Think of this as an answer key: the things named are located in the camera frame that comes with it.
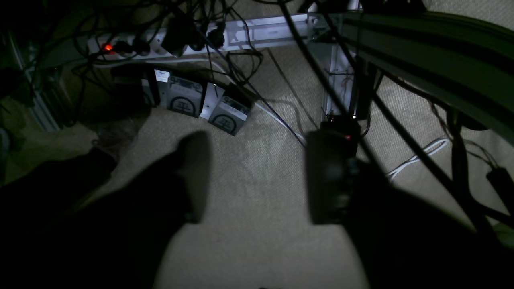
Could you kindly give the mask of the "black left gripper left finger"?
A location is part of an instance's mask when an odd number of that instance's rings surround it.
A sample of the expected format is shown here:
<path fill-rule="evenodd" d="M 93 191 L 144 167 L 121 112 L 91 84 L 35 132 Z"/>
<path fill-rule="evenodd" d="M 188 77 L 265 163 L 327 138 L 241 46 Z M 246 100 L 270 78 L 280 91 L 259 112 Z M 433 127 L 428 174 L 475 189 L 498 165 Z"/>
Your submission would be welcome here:
<path fill-rule="evenodd" d="M 176 150 L 152 163 L 127 187 L 120 212 L 121 285 L 153 287 L 174 235 L 186 223 L 200 223 L 207 205 L 211 145 L 200 130 L 180 140 Z"/>

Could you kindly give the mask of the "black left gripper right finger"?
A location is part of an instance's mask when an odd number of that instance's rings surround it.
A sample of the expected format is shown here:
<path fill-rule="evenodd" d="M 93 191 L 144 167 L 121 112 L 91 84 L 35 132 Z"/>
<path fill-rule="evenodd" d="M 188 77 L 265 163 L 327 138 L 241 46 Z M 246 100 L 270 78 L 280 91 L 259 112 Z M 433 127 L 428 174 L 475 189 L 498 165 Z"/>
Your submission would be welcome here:
<path fill-rule="evenodd" d="M 310 220 L 343 229 L 373 289 L 402 287 L 401 193 L 380 168 L 350 156 L 345 138 L 318 130 L 307 136 Z"/>

